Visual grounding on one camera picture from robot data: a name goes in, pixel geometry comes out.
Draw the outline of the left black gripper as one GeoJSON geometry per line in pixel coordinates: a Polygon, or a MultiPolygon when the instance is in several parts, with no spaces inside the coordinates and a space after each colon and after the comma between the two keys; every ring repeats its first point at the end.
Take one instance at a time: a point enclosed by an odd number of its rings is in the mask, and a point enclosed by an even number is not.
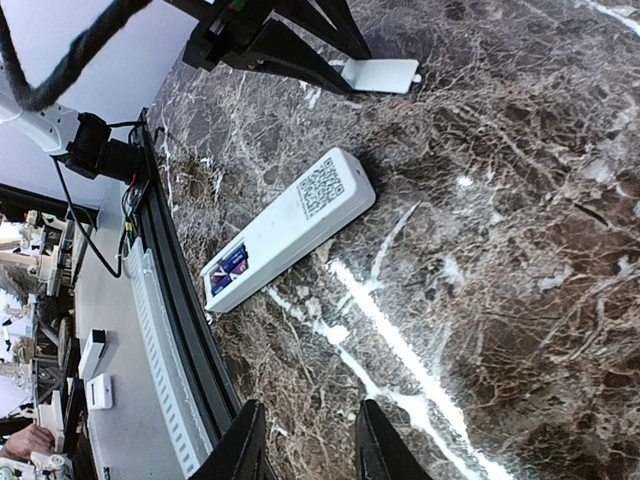
{"type": "MultiPolygon", "coordinates": [[[[284,23],[269,19],[263,25],[277,1],[175,0],[168,4],[198,21],[183,52],[183,62],[193,68],[212,70],[222,61],[235,69],[301,80],[335,94],[354,92],[284,23]]],[[[284,0],[279,2],[279,14],[350,58],[372,59],[344,0],[284,0]]]]}

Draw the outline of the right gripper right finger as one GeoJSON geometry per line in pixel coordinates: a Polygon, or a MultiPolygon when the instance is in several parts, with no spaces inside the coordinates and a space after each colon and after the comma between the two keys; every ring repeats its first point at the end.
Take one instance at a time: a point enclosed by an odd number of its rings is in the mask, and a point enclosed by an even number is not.
{"type": "Polygon", "coordinates": [[[358,479],[432,480],[371,399],[360,403],[356,416],[355,468],[358,479]]]}

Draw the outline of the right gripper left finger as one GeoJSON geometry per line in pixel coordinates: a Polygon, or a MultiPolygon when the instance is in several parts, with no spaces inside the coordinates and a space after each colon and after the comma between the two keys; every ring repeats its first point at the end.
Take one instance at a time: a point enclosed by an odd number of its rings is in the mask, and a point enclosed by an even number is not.
{"type": "Polygon", "coordinates": [[[266,414],[257,400],[247,401],[192,480],[274,479],[266,451],[266,414]]]}

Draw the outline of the white battery cover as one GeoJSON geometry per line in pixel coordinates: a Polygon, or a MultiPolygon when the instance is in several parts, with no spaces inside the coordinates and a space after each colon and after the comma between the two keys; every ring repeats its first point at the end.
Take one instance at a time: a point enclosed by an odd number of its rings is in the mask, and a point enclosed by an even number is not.
{"type": "Polygon", "coordinates": [[[409,59],[331,60],[332,66],[356,92],[407,94],[420,83],[419,62],[409,59]]]}

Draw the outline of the white remote control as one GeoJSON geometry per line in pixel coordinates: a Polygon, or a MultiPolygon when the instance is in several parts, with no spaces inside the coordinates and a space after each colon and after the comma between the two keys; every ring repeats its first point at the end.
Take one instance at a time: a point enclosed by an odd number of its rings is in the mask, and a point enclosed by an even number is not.
{"type": "Polygon", "coordinates": [[[373,206],[376,193],[361,162],[330,149],[304,172],[201,270],[211,313],[228,313],[373,206]],[[248,269],[218,295],[209,275],[240,245],[248,269]]]}

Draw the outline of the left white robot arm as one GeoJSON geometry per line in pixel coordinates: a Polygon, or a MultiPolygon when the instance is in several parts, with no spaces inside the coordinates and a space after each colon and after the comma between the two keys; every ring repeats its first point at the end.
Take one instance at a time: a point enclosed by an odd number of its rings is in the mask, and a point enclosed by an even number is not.
{"type": "MultiPolygon", "coordinates": [[[[26,79],[8,23],[1,23],[1,121],[36,143],[69,170],[88,179],[125,184],[140,174],[141,150],[112,138],[113,125],[59,104],[85,67],[146,1],[114,1],[71,43],[38,86],[26,79]]],[[[218,64],[301,80],[336,94],[352,87],[296,32],[298,26],[354,60],[372,53],[344,1],[175,1],[195,18],[186,64],[207,71],[218,64]]]]}

